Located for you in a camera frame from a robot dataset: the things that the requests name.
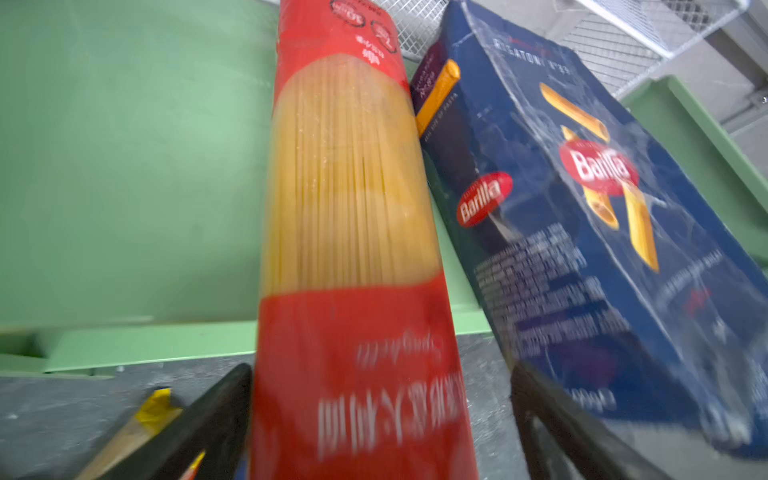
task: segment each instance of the white metal grid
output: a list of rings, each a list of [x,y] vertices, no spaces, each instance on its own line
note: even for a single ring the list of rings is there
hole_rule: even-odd
[[[448,0],[376,1],[394,19],[405,56],[420,59],[435,39]],[[584,0],[583,3],[613,8],[613,19],[621,17],[622,22],[614,24],[596,13],[589,13],[559,43],[574,49],[617,97],[629,92],[664,61],[679,55],[749,6],[749,0]],[[629,35],[617,25],[625,28],[631,25],[633,34]],[[658,48],[649,48],[649,43]]]

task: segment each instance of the red spaghetti package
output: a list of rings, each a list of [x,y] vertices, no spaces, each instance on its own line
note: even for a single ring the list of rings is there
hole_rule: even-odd
[[[283,0],[252,473],[477,478],[392,19]]]

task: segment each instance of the blue box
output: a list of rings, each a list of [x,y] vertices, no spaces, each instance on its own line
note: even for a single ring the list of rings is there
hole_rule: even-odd
[[[605,418],[768,455],[768,281],[578,56],[450,2],[411,93],[432,194],[510,365]]]

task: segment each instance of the spaghetti package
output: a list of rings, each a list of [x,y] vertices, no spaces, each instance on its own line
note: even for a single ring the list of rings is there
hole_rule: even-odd
[[[509,365],[603,417],[768,454],[768,281],[578,56],[451,2],[411,92],[433,196]]]
[[[283,0],[253,477],[477,478],[391,18]]]

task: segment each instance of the wire mesh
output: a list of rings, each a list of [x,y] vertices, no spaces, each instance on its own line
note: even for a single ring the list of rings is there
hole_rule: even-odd
[[[419,60],[434,41],[449,0],[376,0],[392,16],[407,58]],[[725,25],[748,6],[748,0],[598,0],[614,6],[623,19],[651,41],[679,55]],[[615,96],[643,81],[666,59],[619,27],[589,13],[560,40],[581,57]]]

